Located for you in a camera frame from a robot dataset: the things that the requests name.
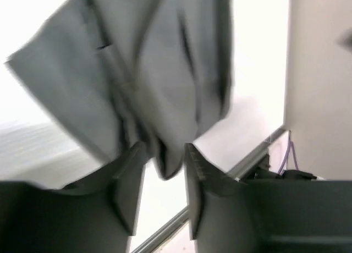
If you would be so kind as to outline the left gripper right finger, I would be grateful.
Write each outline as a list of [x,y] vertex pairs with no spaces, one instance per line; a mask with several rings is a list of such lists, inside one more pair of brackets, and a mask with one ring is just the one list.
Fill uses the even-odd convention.
[[184,150],[198,252],[351,252],[350,181],[237,181]]

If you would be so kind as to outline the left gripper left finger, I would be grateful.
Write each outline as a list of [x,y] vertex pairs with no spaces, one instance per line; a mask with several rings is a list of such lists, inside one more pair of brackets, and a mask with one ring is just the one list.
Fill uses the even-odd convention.
[[1,182],[1,252],[126,252],[139,203],[146,147],[62,189]]

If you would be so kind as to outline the grey pleated skirt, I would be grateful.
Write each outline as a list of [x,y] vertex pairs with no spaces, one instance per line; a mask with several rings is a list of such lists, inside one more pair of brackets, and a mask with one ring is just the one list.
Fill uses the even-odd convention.
[[231,0],[68,0],[8,65],[96,158],[137,141],[159,175],[228,113]]

